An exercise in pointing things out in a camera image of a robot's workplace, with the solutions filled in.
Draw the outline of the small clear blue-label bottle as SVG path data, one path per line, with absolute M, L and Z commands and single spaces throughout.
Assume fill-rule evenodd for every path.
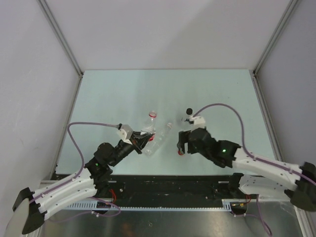
M 182 114 L 180 125 L 183 130 L 188 130 L 190 128 L 190 116 L 191 115 L 187 115 L 186 112 Z

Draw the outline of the large clear unlabeled bottle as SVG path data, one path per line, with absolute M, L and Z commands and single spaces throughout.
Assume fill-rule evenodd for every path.
M 153 156 L 158 151 L 158 149 L 163 146 L 163 144 L 167 140 L 170 134 L 170 131 L 172 130 L 172 128 L 169 128 L 167 124 L 168 123 L 166 123 L 163 127 L 161 127 L 158 130 L 158 132 L 155 134 L 153 141 L 148 142 L 148 144 L 143 149 L 143 153 L 146 156 L 148 157 Z

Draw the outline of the clear red-label bottle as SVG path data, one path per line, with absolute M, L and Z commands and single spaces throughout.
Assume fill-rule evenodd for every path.
M 150 133 L 152 135 L 149 142 L 153 141 L 156 134 L 156 118 L 157 113 L 155 111 L 150 111 L 142 125 L 141 134 Z

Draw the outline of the black bottle cap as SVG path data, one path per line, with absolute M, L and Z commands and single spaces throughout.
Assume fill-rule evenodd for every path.
M 193 110 L 191 108 L 187 108 L 186 109 L 186 114 L 187 115 L 192 115 L 192 113 L 193 113 Z

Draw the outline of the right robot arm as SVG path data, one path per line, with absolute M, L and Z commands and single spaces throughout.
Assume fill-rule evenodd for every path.
M 243 194 L 289 200 L 305 211 L 316 210 L 316 167 L 270 160 L 250 153 L 237 143 L 215 140 L 205 128 L 180 131 L 178 153 L 200 154 L 221 168 L 249 171 L 232 175 L 228 193 L 233 198 Z

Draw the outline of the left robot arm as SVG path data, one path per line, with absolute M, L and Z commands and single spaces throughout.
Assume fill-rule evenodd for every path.
M 85 198 L 100 198 L 109 191 L 109 177 L 116 166 L 130 153 L 142 153 L 147 143 L 155 135 L 150 132 L 136 132 L 121 127 L 120 140 L 116 146 L 102 143 L 93 158 L 84 163 L 75 173 L 45 187 L 32 191 L 22 189 L 12 207 L 19 220 L 13 226 L 14 233 L 7 236 L 27 235 L 40 228 L 52 215 L 68 205 Z

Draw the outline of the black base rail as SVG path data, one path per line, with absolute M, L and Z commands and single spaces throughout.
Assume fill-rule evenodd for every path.
M 246 199 L 230 180 L 230 175 L 112 175 L 96 197 L 114 197 L 116 205 L 130 208 L 220 207 L 223 199 Z

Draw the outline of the left aluminium frame post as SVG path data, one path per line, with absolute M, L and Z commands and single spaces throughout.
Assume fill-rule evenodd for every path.
M 77 62 L 77 59 L 75 58 L 75 55 L 73 51 L 71 50 L 71 47 L 69 46 L 62 29 L 60 28 L 52 10 L 50 9 L 48 3 L 46 0 L 37 0 L 37 3 L 42 10 L 47 22 L 49 23 L 54 35 L 56 36 L 57 40 L 59 41 L 62 49 L 64 50 L 67 58 L 70 60 L 72 67 L 74 68 L 75 72 L 78 74 L 78 76 L 81 78 L 83 75 L 83 71 L 79 66 L 79 63 Z

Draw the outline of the aluminium frame post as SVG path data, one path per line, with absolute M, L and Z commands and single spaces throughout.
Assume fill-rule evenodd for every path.
M 271 54 L 272 50 L 277 44 L 277 41 L 281 37 L 283 31 L 285 30 L 286 26 L 288 25 L 290 19 L 292 18 L 293 14 L 295 13 L 297 7 L 301 3 L 301 0 L 290 0 L 284 13 L 282 14 L 276 28 L 274 29 L 263 53 L 261 54 L 256 66 L 252 70 L 254 75 L 257 75 L 261 68 L 263 67 L 264 63 L 268 59 L 269 55 Z
M 52 10 L 50 9 L 48 3 L 46 0 L 37 0 L 37 3 L 42 10 L 47 22 L 49 23 L 54 35 L 56 36 L 57 40 L 59 41 L 62 49 L 64 50 L 67 58 L 70 60 L 72 67 L 74 68 L 75 72 L 78 74 L 78 76 L 81 78 L 83 75 L 83 71 L 79 66 L 79 63 L 77 62 L 77 59 L 75 58 L 75 55 L 73 51 L 71 50 L 71 47 L 69 46 L 62 29 L 60 28 Z

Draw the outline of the right aluminium frame post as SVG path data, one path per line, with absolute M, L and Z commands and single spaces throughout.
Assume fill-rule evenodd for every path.
M 301 0 L 290 0 L 284 13 L 282 14 L 276 28 L 274 29 L 263 53 L 261 54 L 256 66 L 252 70 L 254 75 L 257 75 L 261 68 L 263 67 L 264 63 L 268 59 L 269 55 L 271 54 L 272 50 L 277 44 L 277 41 L 281 37 L 283 31 L 285 30 L 286 26 L 288 25 L 290 19 L 292 18 L 293 14 L 295 13 L 297 7 L 301 3 Z

